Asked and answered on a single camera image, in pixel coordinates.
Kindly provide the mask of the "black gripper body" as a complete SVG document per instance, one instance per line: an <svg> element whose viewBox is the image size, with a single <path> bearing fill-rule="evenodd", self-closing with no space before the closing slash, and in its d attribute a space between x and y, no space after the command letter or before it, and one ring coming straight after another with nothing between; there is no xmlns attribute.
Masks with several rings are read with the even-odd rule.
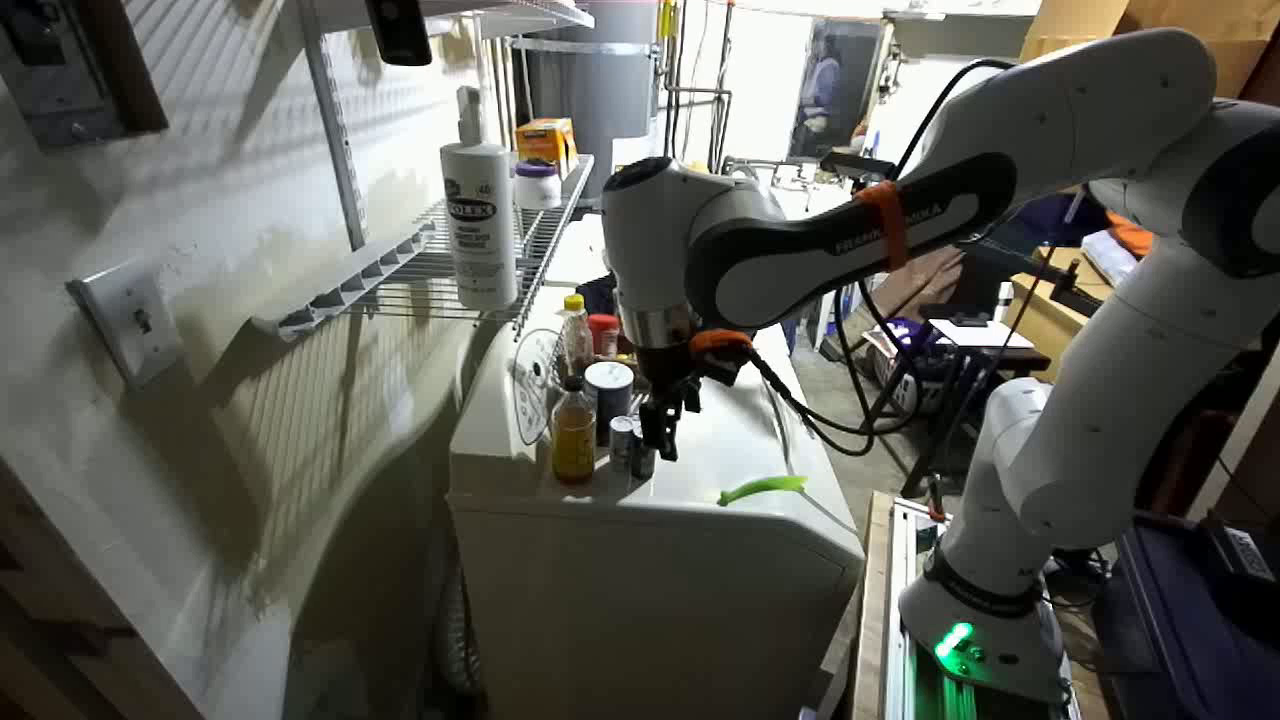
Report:
<svg viewBox="0 0 1280 720"><path fill-rule="evenodd" d="M640 375L647 379L647 397L640 401L640 432L642 442L660 457L675 457L675 422L678 411L698 409L698 375L688 347L640 347Z"/></svg>

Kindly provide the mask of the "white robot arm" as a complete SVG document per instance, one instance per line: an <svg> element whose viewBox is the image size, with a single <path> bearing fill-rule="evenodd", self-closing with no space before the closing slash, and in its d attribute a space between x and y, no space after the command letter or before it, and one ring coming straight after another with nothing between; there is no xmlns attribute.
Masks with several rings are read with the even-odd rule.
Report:
<svg viewBox="0 0 1280 720"><path fill-rule="evenodd" d="M1182 26L1037 56L942 98L915 163L803 217L664 156L603 185L603 250L647 401L642 442L675 446L694 386L807 300L976 239L1084 189L1150 250L1077 331L1053 379L989 397L963 498L898 625L949 677L1056 703L1068 690L1043 564L1129 526L1180 411L1280 312L1280 108L1215 87Z"/></svg>

